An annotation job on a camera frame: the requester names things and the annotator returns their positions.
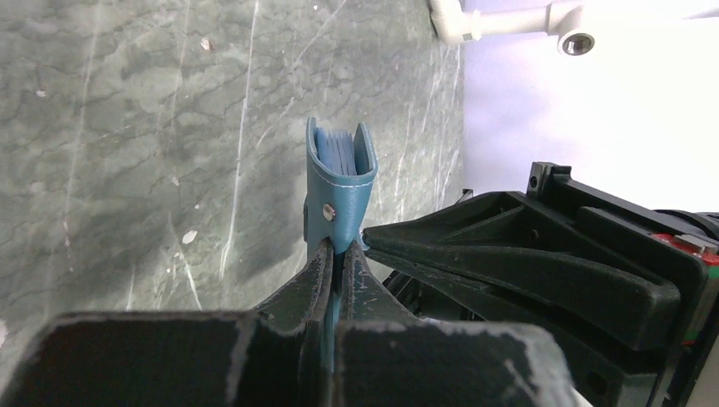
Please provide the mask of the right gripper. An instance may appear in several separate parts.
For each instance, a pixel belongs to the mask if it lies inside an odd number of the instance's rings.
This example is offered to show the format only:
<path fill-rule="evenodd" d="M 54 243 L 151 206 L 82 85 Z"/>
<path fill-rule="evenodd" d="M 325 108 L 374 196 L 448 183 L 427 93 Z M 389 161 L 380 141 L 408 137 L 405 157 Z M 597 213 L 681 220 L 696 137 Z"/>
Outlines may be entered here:
<path fill-rule="evenodd" d="M 718 215 L 647 209 L 573 179 L 561 169 L 561 207 L 576 228 L 671 282 L 680 302 L 658 375 L 640 354 L 612 345 L 572 317 L 470 277 L 382 257 L 393 278 L 432 291 L 425 315 L 459 307 L 496 332 L 519 332 L 536 372 L 554 372 L 592 406 L 684 406 L 718 334 Z"/>

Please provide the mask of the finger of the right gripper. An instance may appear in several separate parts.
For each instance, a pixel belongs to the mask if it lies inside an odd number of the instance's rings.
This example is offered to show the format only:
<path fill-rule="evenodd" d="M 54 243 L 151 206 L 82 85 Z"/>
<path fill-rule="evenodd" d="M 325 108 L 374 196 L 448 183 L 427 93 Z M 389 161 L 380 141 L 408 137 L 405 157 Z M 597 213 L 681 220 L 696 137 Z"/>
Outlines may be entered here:
<path fill-rule="evenodd" d="M 631 350 L 666 345 L 681 308 L 674 283 L 518 192 L 484 193 L 362 237 L 375 253 L 487 283 L 575 333 Z"/>

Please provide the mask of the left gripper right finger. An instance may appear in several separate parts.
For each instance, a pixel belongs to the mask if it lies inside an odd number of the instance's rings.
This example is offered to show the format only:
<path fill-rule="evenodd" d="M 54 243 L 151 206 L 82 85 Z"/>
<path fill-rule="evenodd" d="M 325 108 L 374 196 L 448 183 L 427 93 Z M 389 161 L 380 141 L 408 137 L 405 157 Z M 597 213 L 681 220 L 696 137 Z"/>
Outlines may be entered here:
<path fill-rule="evenodd" d="M 533 370 L 519 332 L 414 317 L 372 275 L 358 243 L 345 252 L 342 287 L 335 405 L 577 405 L 570 383 Z"/>

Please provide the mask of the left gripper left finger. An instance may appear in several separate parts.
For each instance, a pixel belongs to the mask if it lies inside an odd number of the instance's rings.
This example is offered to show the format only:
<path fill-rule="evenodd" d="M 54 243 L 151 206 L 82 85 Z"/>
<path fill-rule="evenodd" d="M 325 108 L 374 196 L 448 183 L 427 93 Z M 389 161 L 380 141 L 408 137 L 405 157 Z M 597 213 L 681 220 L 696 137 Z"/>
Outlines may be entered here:
<path fill-rule="evenodd" d="M 316 403 L 333 252 L 256 307 L 82 312 L 30 341 L 4 406 L 303 406 Z"/>

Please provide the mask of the blue card holder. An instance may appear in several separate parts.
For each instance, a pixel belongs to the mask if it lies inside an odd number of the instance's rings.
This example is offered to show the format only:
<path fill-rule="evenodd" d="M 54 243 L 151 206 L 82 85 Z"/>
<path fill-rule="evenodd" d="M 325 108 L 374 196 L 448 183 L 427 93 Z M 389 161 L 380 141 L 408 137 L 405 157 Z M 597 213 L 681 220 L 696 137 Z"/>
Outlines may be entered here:
<path fill-rule="evenodd" d="M 307 194 L 304 200 L 304 240 L 307 254 L 328 238 L 334 257 L 342 258 L 354 241 L 360 241 L 378 171 L 374 142 L 361 122 L 355 132 L 306 123 Z"/>

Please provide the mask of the white pipe with sockets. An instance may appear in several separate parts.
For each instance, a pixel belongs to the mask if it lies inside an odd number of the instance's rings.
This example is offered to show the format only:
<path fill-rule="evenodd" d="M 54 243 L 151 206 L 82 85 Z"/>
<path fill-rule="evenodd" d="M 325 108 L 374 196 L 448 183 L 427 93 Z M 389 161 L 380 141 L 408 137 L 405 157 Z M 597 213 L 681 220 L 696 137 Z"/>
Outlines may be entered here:
<path fill-rule="evenodd" d="M 717 19 L 717 3 L 682 8 L 672 1 L 553 1 L 546 6 L 545 32 L 557 38 L 559 53 L 580 57 L 616 36 L 637 36 L 643 48 L 654 41 L 651 30 Z"/>

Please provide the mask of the white pvc pipe frame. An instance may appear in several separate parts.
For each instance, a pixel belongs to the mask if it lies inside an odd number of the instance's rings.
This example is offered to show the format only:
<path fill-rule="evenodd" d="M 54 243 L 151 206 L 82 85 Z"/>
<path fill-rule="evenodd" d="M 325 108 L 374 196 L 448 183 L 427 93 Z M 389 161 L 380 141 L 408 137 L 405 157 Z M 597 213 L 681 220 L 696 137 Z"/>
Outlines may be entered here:
<path fill-rule="evenodd" d="M 549 31 L 553 3 L 540 8 L 499 12 L 465 12 L 459 1 L 431 0 L 430 16 L 437 37 L 448 45 L 478 41 L 484 36 L 514 35 Z"/>

